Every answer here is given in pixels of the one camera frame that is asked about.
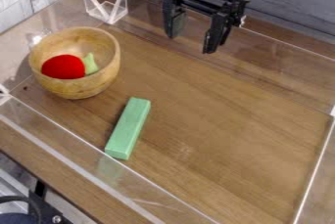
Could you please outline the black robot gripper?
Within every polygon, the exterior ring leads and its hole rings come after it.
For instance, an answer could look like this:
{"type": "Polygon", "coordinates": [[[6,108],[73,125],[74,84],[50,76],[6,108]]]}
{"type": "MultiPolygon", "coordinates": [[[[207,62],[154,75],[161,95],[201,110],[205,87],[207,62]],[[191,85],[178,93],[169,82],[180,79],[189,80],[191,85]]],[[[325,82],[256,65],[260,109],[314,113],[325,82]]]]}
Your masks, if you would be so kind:
{"type": "Polygon", "coordinates": [[[232,25],[243,24],[249,2],[251,0],[162,0],[164,27],[168,37],[176,38],[185,28],[185,7],[208,16],[213,15],[204,37],[203,53],[215,53],[217,47],[227,41],[232,25]]]}

